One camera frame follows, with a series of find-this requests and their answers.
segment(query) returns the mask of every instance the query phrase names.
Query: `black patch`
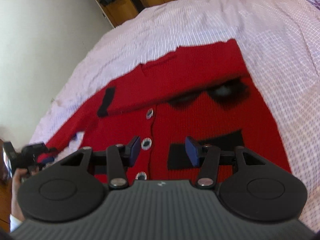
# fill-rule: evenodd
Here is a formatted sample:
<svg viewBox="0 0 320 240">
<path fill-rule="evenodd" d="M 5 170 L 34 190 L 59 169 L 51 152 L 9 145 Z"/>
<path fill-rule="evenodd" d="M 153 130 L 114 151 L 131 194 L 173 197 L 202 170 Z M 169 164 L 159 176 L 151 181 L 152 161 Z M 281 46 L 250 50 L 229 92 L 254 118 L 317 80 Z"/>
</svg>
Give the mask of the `black patch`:
<svg viewBox="0 0 320 240">
<path fill-rule="evenodd" d="M 241 130 L 198 142 L 201 145 L 211 144 L 218 146 L 222 151 L 233 151 L 236 146 L 244 146 Z M 168 156 L 168 170 L 181 170 L 190 168 L 193 168 L 193 166 L 186 153 L 184 143 L 171 144 Z"/>
<path fill-rule="evenodd" d="M 200 95 L 201 91 L 190 92 L 182 96 L 170 99 L 169 105 L 172 107 L 187 107 Z"/>
<path fill-rule="evenodd" d="M 247 86 L 239 78 L 229 80 L 222 85 L 207 89 L 208 95 L 212 100 L 223 103 L 238 99 L 246 92 Z"/>
<path fill-rule="evenodd" d="M 110 106 L 113 97 L 115 95 L 115 87 L 107 88 L 104 98 L 102 100 L 102 104 L 97 112 L 98 117 L 102 118 L 108 116 L 107 108 Z"/>
</svg>

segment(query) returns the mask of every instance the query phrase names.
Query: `ribbed gray surface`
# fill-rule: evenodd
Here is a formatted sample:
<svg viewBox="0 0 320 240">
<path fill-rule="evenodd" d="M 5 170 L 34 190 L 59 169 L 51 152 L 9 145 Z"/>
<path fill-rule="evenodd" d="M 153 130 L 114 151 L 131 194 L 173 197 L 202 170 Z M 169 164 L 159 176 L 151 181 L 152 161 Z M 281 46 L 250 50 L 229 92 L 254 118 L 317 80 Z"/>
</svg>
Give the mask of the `ribbed gray surface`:
<svg viewBox="0 0 320 240">
<path fill-rule="evenodd" d="M 23 240 L 310 240 L 313 233 L 298 220 L 255 224 L 225 210 L 211 191 L 189 181 L 135 181 L 111 192 L 95 212 L 78 221 L 45 224 L 27 220 L 11 233 Z"/>
</svg>

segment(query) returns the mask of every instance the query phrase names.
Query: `white sleeve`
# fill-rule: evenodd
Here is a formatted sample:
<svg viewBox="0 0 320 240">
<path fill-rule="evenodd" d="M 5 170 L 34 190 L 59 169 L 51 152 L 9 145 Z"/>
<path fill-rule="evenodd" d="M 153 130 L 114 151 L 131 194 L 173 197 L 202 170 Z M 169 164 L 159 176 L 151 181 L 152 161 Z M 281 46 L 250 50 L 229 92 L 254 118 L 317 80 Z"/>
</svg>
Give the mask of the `white sleeve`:
<svg viewBox="0 0 320 240">
<path fill-rule="evenodd" d="M 14 231 L 21 225 L 21 221 L 10 214 L 10 232 Z"/>
</svg>

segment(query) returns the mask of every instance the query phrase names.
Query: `round black pad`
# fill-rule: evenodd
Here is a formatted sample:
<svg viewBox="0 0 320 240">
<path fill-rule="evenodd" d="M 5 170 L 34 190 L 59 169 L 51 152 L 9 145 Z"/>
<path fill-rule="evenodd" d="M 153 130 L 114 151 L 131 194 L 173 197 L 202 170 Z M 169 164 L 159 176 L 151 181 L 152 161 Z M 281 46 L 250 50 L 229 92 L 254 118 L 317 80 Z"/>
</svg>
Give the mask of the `round black pad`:
<svg viewBox="0 0 320 240">
<path fill-rule="evenodd" d="M 65 179 L 54 179 L 40 187 L 40 194 L 50 200 L 64 200 L 72 197 L 77 191 L 76 184 Z"/>
<path fill-rule="evenodd" d="M 275 179 L 255 179 L 247 186 L 248 191 L 257 198 L 275 199 L 284 193 L 284 186 Z"/>
<path fill-rule="evenodd" d="M 18 202 L 26 218 L 65 222 L 94 211 L 104 195 L 103 185 L 85 170 L 56 165 L 24 182 Z"/>
<path fill-rule="evenodd" d="M 220 186 L 219 198 L 232 212 L 259 222 L 299 217 L 307 200 L 303 183 L 275 165 L 251 165 Z"/>
</svg>

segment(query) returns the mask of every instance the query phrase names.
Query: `white wall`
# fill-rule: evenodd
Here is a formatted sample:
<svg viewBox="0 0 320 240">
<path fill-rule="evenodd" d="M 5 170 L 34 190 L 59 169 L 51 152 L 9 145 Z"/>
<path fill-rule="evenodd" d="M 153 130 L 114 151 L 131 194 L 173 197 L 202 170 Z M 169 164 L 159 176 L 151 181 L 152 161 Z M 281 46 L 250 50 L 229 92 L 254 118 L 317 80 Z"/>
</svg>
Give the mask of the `white wall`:
<svg viewBox="0 0 320 240">
<path fill-rule="evenodd" d="M 0 0 L 0 138 L 27 144 L 76 65 L 112 27 L 95 0 Z"/>
</svg>

